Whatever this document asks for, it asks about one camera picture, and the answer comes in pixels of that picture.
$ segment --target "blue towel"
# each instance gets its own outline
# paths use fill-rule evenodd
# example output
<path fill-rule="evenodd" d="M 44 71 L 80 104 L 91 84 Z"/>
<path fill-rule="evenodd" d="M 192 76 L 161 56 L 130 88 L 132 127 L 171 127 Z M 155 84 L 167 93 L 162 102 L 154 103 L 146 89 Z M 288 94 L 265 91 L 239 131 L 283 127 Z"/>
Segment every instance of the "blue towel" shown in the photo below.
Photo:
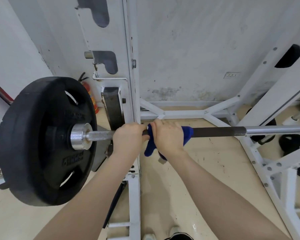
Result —
<path fill-rule="evenodd" d="M 182 130 L 183 130 L 183 145 L 185 145 L 192 137 L 193 129 L 190 126 L 182 126 Z M 157 148 L 155 145 L 155 141 L 154 141 L 153 133 L 152 133 L 152 127 L 150 124 L 148 124 L 148 134 L 150 136 L 150 139 L 148 141 L 147 148 L 144 151 L 144 155 L 146 157 L 151 156 L 153 151 Z M 160 157 L 164 160 L 167 160 L 162 154 L 160 154 Z"/>

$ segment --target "squat rack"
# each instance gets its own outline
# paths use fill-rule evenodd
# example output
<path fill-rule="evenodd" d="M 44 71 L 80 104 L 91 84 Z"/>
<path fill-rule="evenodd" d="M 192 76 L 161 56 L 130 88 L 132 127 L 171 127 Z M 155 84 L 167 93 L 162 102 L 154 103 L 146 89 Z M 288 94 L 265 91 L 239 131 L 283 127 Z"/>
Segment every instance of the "squat rack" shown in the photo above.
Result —
<path fill-rule="evenodd" d="M 137 0 L 107 0 L 107 6 L 111 20 L 107 27 L 98 27 L 87 9 L 79 8 L 77 14 L 89 50 L 107 50 L 114 52 L 116 55 L 118 73 L 109 77 L 104 67 L 97 65 L 95 62 L 96 71 L 93 74 L 91 84 L 95 94 L 101 94 L 104 87 L 120 87 L 122 97 L 128 98 L 126 103 L 120 103 L 126 123 L 132 121 L 140 123 L 141 120 L 155 118 L 203 118 L 217 127 L 261 126 L 266 125 L 300 98 L 299 58 L 241 121 L 236 115 L 237 109 L 244 104 L 258 81 L 270 68 L 275 66 L 300 33 L 300 20 L 296 20 L 296 14 L 300 11 L 300 0 L 294 0 L 273 27 L 267 36 L 267 39 L 272 41 L 271 49 L 236 96 L 203 110 L 173 111 L 164 111 L 140 97 Z M 122 28 L 122 33 L 106 36 L 111 33 L 115 26 Z M 220 118 L 226 118 L 230 125 L 221 121 Z M 296 168 L 300 166 L 300 149 L 276 161 L 271 161 L 260 155 L 257 146 L 250 137 L 243 136 L 237 137 L 237 139 L 245 150 L 292 238 L 300 240 L 300 219 L 294 206 L 297 180 Z M 110 228 L 129 226 L 129 237 L 120 237 L 116 240 L 141 239 L 139 157 L 134 162 L 133 168 L 134 170 L 129 171 L 124 178 L 129 184 L 130 221 L 108 224 Z"/>

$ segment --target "forearm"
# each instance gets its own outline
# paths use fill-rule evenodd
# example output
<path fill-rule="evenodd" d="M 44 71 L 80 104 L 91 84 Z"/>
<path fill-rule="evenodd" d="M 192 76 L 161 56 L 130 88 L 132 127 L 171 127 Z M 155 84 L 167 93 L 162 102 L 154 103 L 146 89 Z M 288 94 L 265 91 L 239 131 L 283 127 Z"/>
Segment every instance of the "forearm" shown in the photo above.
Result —
<path fill-rule="evenodd" d="M 168 158 L 168 161 L 219 240 L 289 239 L 247 200 L 213 177 L 186 152 Z"/>
<path fill-rule="evenodd" d="M 97 239 L 112 199 L 133 159 L 112 155 L 86 186 L 40 231 L 35 240 Z"/>

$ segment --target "white shoe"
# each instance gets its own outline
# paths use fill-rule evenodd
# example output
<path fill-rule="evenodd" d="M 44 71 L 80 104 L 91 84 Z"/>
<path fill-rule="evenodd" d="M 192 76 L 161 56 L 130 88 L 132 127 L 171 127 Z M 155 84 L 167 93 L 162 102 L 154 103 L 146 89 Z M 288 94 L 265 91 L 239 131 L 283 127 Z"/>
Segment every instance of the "white shoe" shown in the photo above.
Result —
<path fill-rule="evenodd" d="M 145 234 L 142 240 L 157 240 L 155 234 Z"/>
<path fill-rule="evenodd" d="M 181 229 L 179 226 L 174 226 L 171 228 L 170 230 L 170 238 L 172 238 L 172 235 L 175 234 L 175 233 L 178 233 L 178 232 L 181 232 Z"/>

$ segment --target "fire extinguisher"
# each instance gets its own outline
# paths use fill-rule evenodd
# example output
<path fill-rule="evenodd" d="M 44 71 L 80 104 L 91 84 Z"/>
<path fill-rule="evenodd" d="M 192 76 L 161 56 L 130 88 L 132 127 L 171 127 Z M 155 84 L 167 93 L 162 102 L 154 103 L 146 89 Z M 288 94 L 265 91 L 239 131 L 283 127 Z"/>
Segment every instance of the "fire extinguisher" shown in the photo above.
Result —
<path fill-rule="evenodd" d="M 98 113 L 98 112 L 99 112 L 99 109 L 98 109 L 98 106 L 97 106 L 97 102 L 96 102 L 96 100 L 95 100 L 95 98 L 94 98 L 94 96 L 93 96 L 93 94 L 92 94 L 92 91 L 91 91 L 91 89 L 90 89 L 90 86 L 89 86 L 88 83 L 86 83 L 86 82 L 83 81 L 83 80 L 88 79 L 88 77 L 83 78 L 84 74 L 85 74 L 85 72 L 81 74 L 81 76 L 80 76 L 80 78 L 79 78 L 78 81 L 79 81 L 79 82 L 86 88 L 86 90 L 88 91 L 88 93 L 89 93 L 89 95 L 90 95 L 90 98 L 91 98 L 91 100 L 92 100 L 93 106 L 94 106 L 94 111 L 95 111 L 96 113 Z"/>

